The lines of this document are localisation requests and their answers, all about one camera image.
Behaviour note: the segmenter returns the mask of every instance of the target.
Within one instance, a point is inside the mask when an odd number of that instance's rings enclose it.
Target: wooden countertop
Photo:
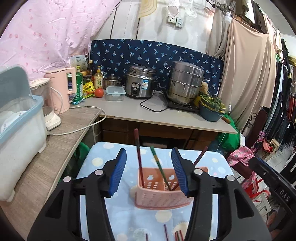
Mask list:
[[[107,101],[103,98],[88,98],[81,105],[92,105],[102,108],[109,118],[145,122],[158,125],[176,126],[181,128],[198,129],[236,134],[237,131],[225,121],[209,122],[200,115],[167,109],[162,112],[152,112],[140,106],[143,100],[131,99],[127,96],[122,101]],[[156,93],[152,99],[143,105],[153,110],[165,108],[163,95]]]
[[[80,129],[92,124],[98,115],[99,110],[94,108],[70,109],[60,115],[61,125],[51,132],[59,134]],[[88,129],[64,136],[47,136],[46,148],[33,158],[18,181],[13,201],[0,202],[8,220],[25,240]]]

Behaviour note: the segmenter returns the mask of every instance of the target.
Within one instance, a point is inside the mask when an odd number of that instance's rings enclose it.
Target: green chopstick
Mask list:
[[[165,181],[165,184],[168,186],[168,190],[170,190],[170,185],[169,185],[169,183],[168,183],[168,181],[167,181],[167,179],[166,179],[166,177],[165,177],[165,174],[164,174],[164,172],[163,172],[163,169],[161,168],[161,165],[160,165],[159,159],[158,159],[158,157],[157,157],[157,155],[156,155],[156,152],[155,152],[155,150],[154,150],[154,147],[151,146],[151,147],[150,147],[150,150],[151,150],[151,152],[152,152],[152,155],[154,156],[154,159],[155,159],[155,161],[156,161],[156,164],[158,165],[158,168],[159,168],[159,170],[160,170],[160,172],[161,172],[161,175],[163,176],[163,179],[164,179],[164,181]]]

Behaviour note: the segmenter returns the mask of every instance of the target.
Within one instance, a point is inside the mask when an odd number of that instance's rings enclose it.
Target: yellow seasoning packet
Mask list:
[[[85,85],[83,85],[83,97],[89,98],[94,96],[94,84],[92,82],[87,82]]]

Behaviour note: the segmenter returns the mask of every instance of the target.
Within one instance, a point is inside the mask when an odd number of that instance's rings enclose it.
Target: blue palm tree fabric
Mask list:
[[[91,44],[93,69],[98,65],[107,76],[114,74],[122,77],[132,64],[142,64],[156,70],[158,88],[168,85],[169,71],[173,61],[184,61],[201,67],[209,85],[209,94],[218,94],[223,71],[223,61],[212,56],[181,46],[138,39],[94,40]]]

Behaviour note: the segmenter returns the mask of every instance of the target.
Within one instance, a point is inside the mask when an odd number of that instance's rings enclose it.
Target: green can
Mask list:
[[[68,77],[68,87],[69,83],[72,83],[72,74],[67,74]],[[76,86],[77,86],[77,92],[73,94],[73,104],[75,102],[80,101],[83,99],[83,75],[82,73],[76,73]]]

